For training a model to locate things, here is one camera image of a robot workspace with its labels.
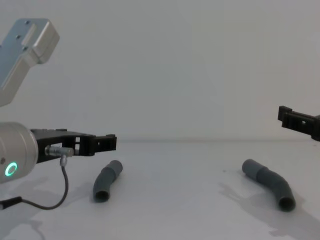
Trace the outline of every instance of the black cable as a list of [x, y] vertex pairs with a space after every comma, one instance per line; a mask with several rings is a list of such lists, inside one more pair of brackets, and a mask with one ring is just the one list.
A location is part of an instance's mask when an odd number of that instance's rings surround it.
[[66, 172], [66, 169], [64, 166], [61, 166], [61, 170], [62, 170], [62, 173], [63, 173], [63, 176], [64, 176], [64, 181], [65, 181], [65, 189], [64, 189], [64, 194], [61, 198], [61, 200], [54, 206], [41, 206], [37, 203], [34, 203], [32, 201], [29, 201], [29, 200], [26, 200], [26, 199], [23, 199], [22, 198], [22, 203], [25, 203], [25, 204], [29, 204], [31, 206], [34, 206], [35, 208], [38, 208], [38, 209], [42, 209], [42, 210], [53, 210], [53, 209], [56, 209], [58, 207], [61, 206], [61, 204], [66, 200], [66, 197], [67, 197], [67, 194], [68, 194], [68, 191], [69, 191], [69, 180], [68, 180], [68, 175], [67, 175], [67, 172]]

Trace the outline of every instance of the curved gray tube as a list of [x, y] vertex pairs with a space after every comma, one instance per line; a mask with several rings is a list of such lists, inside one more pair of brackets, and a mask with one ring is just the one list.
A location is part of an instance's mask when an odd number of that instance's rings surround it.
[[117, 160], [111, 161], [105, 168], [102, 169], [99, 176], [96, 178], [93, 186], [93, 199], [98, 203], [108, 201], [110, 197], [110, 186], [122, 172], [123, 166]]
[[252, 159], [243, 163], [242, 171], [249, 178], [266, 186], [273, 192], [280, 210], [290, 212], [295, 209], [296, 200], [288, 182], [282, 176]]

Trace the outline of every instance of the circular light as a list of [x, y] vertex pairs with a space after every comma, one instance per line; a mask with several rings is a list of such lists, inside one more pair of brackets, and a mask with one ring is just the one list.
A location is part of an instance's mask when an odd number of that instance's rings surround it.
[[5, 175], [7, 177], [11, 176], [17, 170], [18, 165], [15, 162], [10, 163], [5, 169]]

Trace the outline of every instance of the robotic arm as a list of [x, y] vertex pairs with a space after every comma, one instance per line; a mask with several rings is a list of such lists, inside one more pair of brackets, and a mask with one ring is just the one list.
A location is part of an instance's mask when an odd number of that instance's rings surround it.
[[[59, 39], [48, 19], [23, 18], [15, 22], [0, 45], [0, 107], [13, 100], [31, 67], [49, 60]], [[56, 152], [50, 151], [53, 145]], [[0, 184], [28, 175], [38, 163], [60, 158], [60, 150], [75, 156], [93, 156], [115, 150], [116, 145], [113, 134], [95, 136], [66, 129], [29, 130], [16, 122], [0, 123]]]

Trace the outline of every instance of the white wall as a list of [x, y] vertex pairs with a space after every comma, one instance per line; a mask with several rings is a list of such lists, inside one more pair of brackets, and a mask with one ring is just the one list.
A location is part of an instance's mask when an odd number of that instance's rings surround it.
[[0, 0], [61, 40], [1, 121], [120, 139], [295, 139], [279, 105], [320, 113], [319, 0]]

